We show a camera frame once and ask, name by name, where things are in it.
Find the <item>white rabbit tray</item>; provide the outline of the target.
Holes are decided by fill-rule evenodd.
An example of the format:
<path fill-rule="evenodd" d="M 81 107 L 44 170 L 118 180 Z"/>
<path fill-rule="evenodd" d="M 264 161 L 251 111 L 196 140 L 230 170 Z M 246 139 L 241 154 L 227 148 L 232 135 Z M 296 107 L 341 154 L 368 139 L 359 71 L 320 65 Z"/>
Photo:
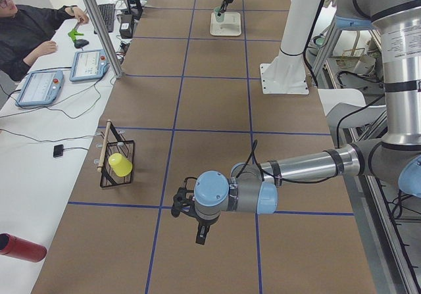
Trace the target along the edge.
<path fill-rule="evenodd" d="M 225 12 L 218 16 L 215 12 L 210 18 L 210 34 L 212 36 L 237 37 L 241 31 L 241 15 L 239 12 Z"/>

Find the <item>green handled tool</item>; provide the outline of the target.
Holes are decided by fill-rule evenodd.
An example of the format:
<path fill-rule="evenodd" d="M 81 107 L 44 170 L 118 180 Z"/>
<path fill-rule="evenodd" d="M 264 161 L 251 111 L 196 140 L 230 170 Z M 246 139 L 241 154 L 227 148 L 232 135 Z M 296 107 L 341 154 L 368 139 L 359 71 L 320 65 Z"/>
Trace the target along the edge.
<path fill-rule="evenodd" d="M 67 33 L 68 37 L 72 40 L 72 42 L 75 42 L 77 40 L 78 36 L 83 36 L 83 33 L 80 33 L 78 31 L 78 28 L 80 27 L 80 23 L 77 22 L 76 25 Z"/>

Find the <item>person in black shirt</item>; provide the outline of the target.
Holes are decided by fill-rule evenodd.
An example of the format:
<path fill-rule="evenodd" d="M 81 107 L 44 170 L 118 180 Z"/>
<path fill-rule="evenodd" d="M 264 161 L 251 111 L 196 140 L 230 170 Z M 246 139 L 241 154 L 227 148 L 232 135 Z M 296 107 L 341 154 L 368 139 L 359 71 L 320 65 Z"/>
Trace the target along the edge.
<path fill-rule="evenodd" d="M 1 0 L 1 71 L 13 81 L 21 81 L 38 58 L 57 51 L 52 37 L 72 18 L 80 24 L 89 22 L 76 5 L 49 9 Z"/>

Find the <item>black computer mouse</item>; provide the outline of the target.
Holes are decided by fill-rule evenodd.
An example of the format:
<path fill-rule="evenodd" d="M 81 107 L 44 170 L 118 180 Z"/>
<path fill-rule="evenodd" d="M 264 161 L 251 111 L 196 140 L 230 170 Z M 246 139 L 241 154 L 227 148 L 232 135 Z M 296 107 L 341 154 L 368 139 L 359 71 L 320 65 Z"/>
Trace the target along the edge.
<path fill-rule="evenodd" d="M 77 49 L 83 48 L 89 44 L 89 41 L 86 39 L 77 39 L 74 41 L 74 47 Z"/>

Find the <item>black keyboard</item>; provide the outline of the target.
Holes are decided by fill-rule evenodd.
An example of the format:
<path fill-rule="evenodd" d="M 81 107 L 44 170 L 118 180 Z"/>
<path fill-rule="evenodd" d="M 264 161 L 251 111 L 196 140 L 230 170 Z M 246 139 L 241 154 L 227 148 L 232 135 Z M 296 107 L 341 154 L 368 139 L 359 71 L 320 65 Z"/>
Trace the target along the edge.
<path fill-rule="evenodd" d="M 114 31 L 115 4 L 99 4 L 98 9 L 108 33 L 112 33 Z"/>

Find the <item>black box on desk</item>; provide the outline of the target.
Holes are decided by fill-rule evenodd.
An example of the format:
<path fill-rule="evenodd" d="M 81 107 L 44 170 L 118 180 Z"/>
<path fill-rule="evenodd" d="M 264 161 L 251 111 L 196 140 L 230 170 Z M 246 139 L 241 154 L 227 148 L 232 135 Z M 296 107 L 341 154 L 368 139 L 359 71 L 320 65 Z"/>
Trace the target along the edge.
<path fill-rule="evenodd" d="M 123 14 L 120 16 L 120 37 L 130 39 L 134 33 L 134 18 L 132 14 Z"/>

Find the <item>aluminium frame post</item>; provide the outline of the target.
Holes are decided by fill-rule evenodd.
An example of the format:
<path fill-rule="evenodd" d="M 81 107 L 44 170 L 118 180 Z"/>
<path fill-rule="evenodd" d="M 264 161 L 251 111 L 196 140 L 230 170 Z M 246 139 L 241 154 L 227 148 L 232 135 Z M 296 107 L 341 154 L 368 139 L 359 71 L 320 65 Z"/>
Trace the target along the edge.
<path fill-rule="evenodd" d="M 122 67 L 116 56 L 114 46 L 105 23 L 103 22 L 97 2 L 96 0 L 83 0 L 83 2 L 92 21 L 94 30 L 97 32 L 102 48 L 105 50 L 114 75 L 116 78 L 121 78 L 123 75 Z"/>

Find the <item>pale green cup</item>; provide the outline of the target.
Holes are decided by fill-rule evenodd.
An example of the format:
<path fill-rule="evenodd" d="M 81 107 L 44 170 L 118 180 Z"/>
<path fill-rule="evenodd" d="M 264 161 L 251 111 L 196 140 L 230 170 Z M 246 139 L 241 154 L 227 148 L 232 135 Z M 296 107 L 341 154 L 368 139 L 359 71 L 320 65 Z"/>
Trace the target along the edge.
<path fill-rule="evenodd" d="M 215 7 L 213 14 L 217 23 L 222 23 L 224 21 L 224 9 L 222 7 Z"/>

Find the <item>near teach pendant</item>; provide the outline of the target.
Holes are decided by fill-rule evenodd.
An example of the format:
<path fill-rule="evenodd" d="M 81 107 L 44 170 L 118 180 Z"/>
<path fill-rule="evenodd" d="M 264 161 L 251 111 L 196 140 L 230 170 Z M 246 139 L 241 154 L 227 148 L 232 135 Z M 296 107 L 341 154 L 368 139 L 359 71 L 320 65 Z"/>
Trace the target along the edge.
<path fill-rule="evenodd" d="M 18 107 L 50 105 L 59 96 L 64 82 L 62 70 L 30 72 L 16 98 Z"/>

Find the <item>yellow cup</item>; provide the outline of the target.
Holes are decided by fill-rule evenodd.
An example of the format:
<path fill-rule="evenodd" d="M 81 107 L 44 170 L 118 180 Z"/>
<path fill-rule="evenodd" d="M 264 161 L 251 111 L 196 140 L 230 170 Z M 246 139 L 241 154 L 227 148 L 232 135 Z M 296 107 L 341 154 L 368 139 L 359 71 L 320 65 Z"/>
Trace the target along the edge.
<path fill-rule="evenodd" d="M 109 166 L 118 177 L 126 177 L 132 171 L 132 163 L 122 154 L 114 153 L 108 158 Z"/>

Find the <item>red water bottle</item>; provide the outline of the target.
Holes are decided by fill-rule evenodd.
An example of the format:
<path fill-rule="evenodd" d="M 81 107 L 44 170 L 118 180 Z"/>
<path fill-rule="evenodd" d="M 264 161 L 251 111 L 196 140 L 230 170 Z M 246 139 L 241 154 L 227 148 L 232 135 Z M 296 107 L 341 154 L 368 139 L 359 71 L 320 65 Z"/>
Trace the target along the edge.
<path fill-rule="evenodd" d="M 1 234 L 1 255 L 26 260 L 29 262 L 39 262 L 45 258 L 47 249 L 43 245 L 10 235 Z"/>

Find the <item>white chair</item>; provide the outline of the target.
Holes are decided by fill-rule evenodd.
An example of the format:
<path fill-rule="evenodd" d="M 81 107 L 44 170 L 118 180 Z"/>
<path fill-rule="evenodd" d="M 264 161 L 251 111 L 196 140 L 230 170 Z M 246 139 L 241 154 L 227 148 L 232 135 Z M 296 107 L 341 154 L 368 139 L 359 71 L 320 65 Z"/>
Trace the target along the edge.
<path fill-rule="evenodd" d="M 336 127 L 339 120 L 346 114 L 366 106 L 364 95 L 357 89 L 318 89 L 318 94 L 328 126 L 331 128 Z M 385 110 L 385 105 L 371 105 L 368 108 L 347 117 L 340 124 L 340 127 L 356 128 L 374 123 Z"/>

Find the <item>far teach pendant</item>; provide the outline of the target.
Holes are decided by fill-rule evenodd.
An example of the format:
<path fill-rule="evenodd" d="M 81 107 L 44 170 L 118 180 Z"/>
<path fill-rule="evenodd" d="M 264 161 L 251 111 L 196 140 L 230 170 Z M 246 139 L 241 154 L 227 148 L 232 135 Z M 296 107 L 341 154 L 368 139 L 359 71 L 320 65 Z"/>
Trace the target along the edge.
<path fill-rule="evenodd" d="M 101 79 L 109 69 L 103 49 L 75 52 L 70 71 L 71 82 Z"/>

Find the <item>teach pendant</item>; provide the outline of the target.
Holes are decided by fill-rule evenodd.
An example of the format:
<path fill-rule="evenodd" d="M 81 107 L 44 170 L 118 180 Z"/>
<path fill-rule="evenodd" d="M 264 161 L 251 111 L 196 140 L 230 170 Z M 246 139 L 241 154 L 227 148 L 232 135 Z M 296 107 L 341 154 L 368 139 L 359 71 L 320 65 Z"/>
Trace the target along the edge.
<path fill-rule="evenodd" d="M 59 96 L 64 82 L 62 70 L 30 72 L 16 98 L 18 107 L 50 105 Z"/>
<path fill-rule="evenodd" d="M 109 69 L 103 49 L 75 52 L 70 71 L 71 82 L 101 79 Z"/>

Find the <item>small black puck device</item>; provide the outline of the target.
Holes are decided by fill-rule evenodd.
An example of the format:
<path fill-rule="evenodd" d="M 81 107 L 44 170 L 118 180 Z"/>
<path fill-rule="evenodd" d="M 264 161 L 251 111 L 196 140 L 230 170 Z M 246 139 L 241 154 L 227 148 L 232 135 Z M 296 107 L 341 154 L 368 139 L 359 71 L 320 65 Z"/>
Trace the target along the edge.
<path fill-rule="evenodd" d="M 59 144 L 59 145 L 55 145 L 53 147 L 53 157 L 54 158 L 58 158 L 63 156 L 64 153 L 64 145 L 63 144 Z"/>

